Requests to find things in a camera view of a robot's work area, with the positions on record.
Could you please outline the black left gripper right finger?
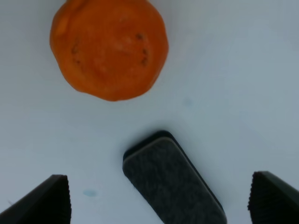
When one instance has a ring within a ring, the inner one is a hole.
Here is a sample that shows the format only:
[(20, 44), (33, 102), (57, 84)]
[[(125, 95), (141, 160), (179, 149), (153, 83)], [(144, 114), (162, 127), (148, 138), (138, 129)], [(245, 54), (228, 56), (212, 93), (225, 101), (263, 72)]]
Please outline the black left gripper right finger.
[(253, 224), (297, 224), (299, 191), (269, 171), (254, 172), (248, 210)]

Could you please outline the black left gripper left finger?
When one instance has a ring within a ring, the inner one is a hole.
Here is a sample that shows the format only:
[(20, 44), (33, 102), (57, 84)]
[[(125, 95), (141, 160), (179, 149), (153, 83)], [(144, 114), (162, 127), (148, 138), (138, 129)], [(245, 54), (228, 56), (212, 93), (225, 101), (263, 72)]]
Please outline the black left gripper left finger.
[(69, 224), (71, 198), (66, 175), (51, 175), (0, 214), (2, 224)]

